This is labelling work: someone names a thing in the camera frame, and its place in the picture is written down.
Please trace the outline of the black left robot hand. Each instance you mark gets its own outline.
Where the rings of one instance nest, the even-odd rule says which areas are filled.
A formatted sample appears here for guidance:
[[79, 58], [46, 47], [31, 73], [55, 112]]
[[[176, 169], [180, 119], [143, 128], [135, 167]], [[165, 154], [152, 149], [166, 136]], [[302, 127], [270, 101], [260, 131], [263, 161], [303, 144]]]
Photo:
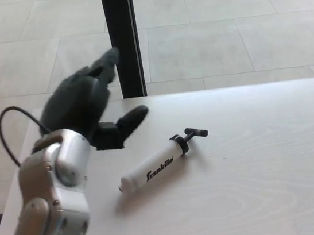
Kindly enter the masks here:
[[139, 105], [116, 123], [101, 122], [110, 97], [108, 85], [115, 79], [119, 50], [111, 48], [90, 66], [84, 66], [55, 89], [42, 110], [40, 134], [69, 129], [83, 135], [97, 150], [122, 149], [149, 109]]

